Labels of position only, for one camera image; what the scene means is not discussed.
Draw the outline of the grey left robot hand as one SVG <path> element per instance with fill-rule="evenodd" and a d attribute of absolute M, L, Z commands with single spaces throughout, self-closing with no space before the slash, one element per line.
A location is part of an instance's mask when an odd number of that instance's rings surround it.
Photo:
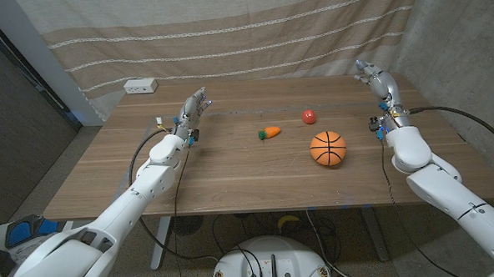
<path fill-rule="evenodd" d="M 192 131 L 197 129 L 202 114 L 211 104 L 212 101 L 206 98 L 205 86 L 188 97 L 179 111 L 173 135 L 187 141 Z"/>

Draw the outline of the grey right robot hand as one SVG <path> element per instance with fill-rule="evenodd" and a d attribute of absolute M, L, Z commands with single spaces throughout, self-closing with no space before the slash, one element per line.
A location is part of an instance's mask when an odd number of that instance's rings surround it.
<path fill-rule="evenodd" d="M 355 61 L 355 68 L 360 72 L 355 78 L 370 87 L 382 111 L 381 116 L 371 117 L 370 130 L 389 133 L 394 129 L 410 127 L 408 112 L 402 105 L 401 91 L 393 76 L 375 64 L 362 60 Z"/>

